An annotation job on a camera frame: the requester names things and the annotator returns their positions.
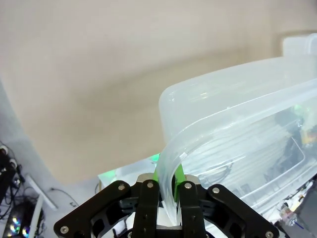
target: plastic container lid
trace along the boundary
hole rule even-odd
[[[285,38],[283,40],[283,55],[317,55],[317,33]]]
[[[221,183],[259,213],[317,173],[317,57],[205,74],[167,88],[159,108],[167,146],[158,178],[175,224],[171,180],[180,163],[204,187]]]

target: black cable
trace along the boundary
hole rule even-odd
[[[71,195],[69,195],[67,192],[65,192],[65,191],[63,191],[63,190],[61,190],[61,189],[58,189],[58,188],[53,188],[53,187],[50,189],[50,191],[59,191],[59,192],[64,193],[64,194],[65,194],[66,196],[68,196],[71,200],[73,200],[73,202],[76,204],[77,207],[79,207],[78,202],[76,202],[76,200],[75,200]]]
[[[98,188],[99,183],[95,187],[95,194],[97,194],[97,188]]]

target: electronic device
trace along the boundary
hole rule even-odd
[[[3,238],[28,238],[32,216],[35,205],[30,201],[25,201],[15,205],[7,219],[6,226],[3,232]],[[38,230],[40,228],[43,211],[41,211]]]
[[[7,151],[0,148],[0,204],[5,198],[8,188],[12,185],[16,174],[15,165],[7,155]]]

